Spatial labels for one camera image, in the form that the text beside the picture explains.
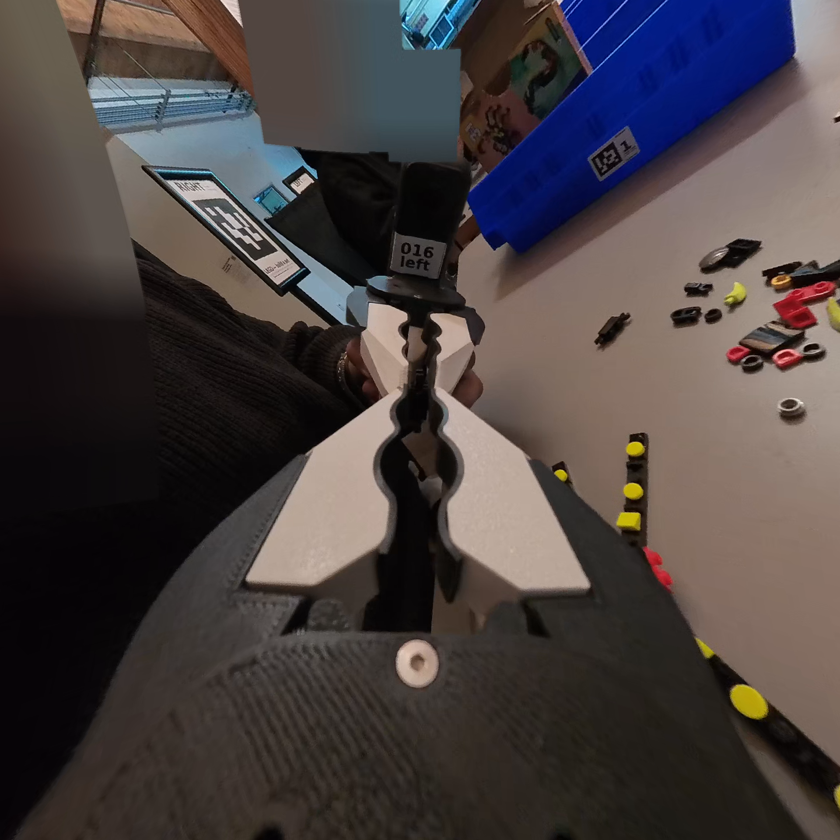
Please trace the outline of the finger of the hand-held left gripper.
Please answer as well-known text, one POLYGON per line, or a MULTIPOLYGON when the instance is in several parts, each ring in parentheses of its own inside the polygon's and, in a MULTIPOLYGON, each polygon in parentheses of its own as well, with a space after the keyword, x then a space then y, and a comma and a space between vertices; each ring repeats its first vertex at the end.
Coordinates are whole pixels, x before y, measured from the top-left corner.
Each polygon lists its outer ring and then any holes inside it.
POLYGON ((361 356, 380 396, 401 390, 408 381, 405 327, 408 313, 369 302, 361 335, 361 356))
POLYGON ((467 320, 457 315, 431 315, 429 368, 435 389, 453 391, 467 371, 475 348, 467 320))

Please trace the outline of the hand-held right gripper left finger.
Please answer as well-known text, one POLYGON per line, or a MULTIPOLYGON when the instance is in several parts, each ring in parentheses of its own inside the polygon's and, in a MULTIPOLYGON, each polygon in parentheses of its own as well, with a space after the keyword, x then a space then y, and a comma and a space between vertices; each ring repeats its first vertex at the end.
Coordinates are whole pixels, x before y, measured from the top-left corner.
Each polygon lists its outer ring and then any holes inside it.
POLYGON ((374 597, 377 559, 396 516, 382 452, 396 438, 403 390, 315 447, 249 568, 249 589, 306 597, 374 597))

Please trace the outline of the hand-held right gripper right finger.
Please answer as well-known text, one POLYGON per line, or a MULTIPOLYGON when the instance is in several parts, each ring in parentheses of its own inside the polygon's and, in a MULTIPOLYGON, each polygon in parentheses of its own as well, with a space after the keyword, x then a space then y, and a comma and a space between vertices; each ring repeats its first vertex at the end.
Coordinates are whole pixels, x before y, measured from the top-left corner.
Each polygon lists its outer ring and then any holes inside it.
POLYGON ((436 575, 448 603, 583 596, 591 583, 536 465, 452 395, 435 388, 436 575))

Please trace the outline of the black lego clip bar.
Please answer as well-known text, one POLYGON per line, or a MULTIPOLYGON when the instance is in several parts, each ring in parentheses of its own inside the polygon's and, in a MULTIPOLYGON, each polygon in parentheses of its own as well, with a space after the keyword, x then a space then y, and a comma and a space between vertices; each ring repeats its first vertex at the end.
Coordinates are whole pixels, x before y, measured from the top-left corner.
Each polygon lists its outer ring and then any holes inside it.
POLYGON ((421 432, 429 407, 427 367, 417 366, 409 376, 404 398, 398 406, 403 434, 421 432))

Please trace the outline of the black yellow lego spider model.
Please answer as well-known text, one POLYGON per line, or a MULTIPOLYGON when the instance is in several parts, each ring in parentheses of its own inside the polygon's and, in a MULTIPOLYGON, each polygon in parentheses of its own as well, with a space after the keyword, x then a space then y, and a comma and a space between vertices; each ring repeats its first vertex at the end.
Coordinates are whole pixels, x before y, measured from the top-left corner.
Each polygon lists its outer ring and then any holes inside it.
MULTIPOLYGON (((650 549, 648 539, 648 448, 646 433, 631 434, 626 446, 626 478, 623 488, 623 510, 616 521, 617 532, 633 555, 623 571, 634 568, 644 573, 647 583, 657 581, 657 591, 672 592, 673 581, 663 566, 661 556, 650 549)), ((711 648, 695 639, 698 655, 707 663, 709 685, 716 681, 717 693, 730 712, 743 721, 802 781, 827 801, 839 806, 839 767, 823 749, 808 738, 791 719, 770 703, 765 695, 751 686, 711 648)))

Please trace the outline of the person's left forearm black sleeve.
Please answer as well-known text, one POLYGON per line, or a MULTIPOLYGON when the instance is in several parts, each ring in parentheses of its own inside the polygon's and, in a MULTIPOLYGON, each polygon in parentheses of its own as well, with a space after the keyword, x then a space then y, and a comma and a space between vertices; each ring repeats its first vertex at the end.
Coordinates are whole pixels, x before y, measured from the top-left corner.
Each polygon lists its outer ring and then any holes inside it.
POLYGON ((351 406, 356 413, 366 408, 353 389, 346 392, 340 386, 336 374, 341 353, 353 337, 361 336, 360 328, 341 324, 321 328, 295 322, 289 329, 281 329, 273 322, 257 319, 253 319, 252 326, 264 343, 310 383, 351 406))

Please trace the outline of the printed cardboard lego box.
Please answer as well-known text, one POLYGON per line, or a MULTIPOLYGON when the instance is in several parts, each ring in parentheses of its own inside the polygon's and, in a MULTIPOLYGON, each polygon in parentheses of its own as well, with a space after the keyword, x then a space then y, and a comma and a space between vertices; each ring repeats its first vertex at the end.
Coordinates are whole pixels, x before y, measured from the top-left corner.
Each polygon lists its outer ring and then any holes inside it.
POLYGON ((560 2, 541 2, 492 78, 463 97, 463 152, 491 172, 593 72, 560 2))

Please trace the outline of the pile of loose lego pieces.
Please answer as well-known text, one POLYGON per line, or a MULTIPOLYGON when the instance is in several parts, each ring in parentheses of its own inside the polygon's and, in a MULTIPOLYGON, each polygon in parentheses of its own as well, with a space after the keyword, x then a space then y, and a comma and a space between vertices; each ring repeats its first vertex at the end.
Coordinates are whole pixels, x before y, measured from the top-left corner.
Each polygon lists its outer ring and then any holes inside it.
MULTIPOLYGON (((734 270, 756 256, 763 243, 758 239, 735 238, 704 255, 698 264, 701 274, 734 270)), ((748 331, 726 351, 727 361, 744 373, 760 371, 771 363, 780 371, 789 370, 805 361, 819 361, 826 356, 820 341, 809 340, 809 331, 820 326, 817 304, 825 304, 824 322, 839 332, 839 261, 820 264, 816 260, 793 260, 775 264, 761 271, 763 285, 773 291, 773 317, 748 331)), ((691 281, 685 284, 687 298, 707 298, 713 284, 691 281)), ((668 314, 674 328, 714 324, 723 320, 746 302, 749 291, 740 281, 734 281, 721 306, 706 308, 697 304, 683 306, 668 314)))

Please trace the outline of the person's left hand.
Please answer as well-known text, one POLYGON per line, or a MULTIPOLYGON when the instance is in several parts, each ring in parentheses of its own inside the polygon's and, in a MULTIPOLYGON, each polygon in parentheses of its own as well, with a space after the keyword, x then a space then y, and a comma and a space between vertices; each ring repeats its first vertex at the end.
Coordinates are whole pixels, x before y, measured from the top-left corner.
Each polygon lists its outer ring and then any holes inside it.
MULTIPOLYGON (((465 372, 459 379, 452 394, 455 399, 471 408, 481 398, 485 389, 482 380, 475 372, 476 357, 472 356, 465 372)), ((345 381, 353 389, 365 406, 377 402, 381 396, 369 373, 361 354, 361 337, 355 336, 348 342, 344 352, 345 381)))

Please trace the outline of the black office chair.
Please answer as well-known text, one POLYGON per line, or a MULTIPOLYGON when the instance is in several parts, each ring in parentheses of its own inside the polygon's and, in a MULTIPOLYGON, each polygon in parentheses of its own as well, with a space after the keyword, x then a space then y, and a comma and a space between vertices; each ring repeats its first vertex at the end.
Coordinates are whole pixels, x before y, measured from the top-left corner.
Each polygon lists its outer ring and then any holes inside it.
POLYGON ((340 235, 318 185, 310 185, 265 222, 352 287, 364 287, 368 279, 377 275, 377 271, 340 235))

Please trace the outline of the blue plastic bin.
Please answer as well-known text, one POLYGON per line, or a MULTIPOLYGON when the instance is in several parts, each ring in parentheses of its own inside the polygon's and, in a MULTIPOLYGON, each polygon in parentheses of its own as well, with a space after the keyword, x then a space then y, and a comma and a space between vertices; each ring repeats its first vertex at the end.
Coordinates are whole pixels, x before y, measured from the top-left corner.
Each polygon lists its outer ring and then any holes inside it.
POLYGON ((795 54, 789 1, 562 2, 592 73, 469 194, 523 253, 795 54))

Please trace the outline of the metal railing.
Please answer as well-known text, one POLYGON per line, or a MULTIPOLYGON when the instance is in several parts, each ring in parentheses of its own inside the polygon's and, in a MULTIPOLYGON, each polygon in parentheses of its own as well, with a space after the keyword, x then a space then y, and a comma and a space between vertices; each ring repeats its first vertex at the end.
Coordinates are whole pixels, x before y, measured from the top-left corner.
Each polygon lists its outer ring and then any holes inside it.
POLYGON ((247 117, 256 108, 245 90, 221 80, 95 77, 88 93, 100 125, 118 132, 247 117))

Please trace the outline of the framed wall poster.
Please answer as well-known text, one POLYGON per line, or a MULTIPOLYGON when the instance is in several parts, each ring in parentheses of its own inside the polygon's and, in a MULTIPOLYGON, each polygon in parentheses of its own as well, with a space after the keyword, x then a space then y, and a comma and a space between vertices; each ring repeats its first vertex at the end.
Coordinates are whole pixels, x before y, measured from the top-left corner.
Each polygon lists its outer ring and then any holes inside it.
POLYGON ((151 164, 142 170, 278 295, 290 293, 310 275, 212 171, 151 164))

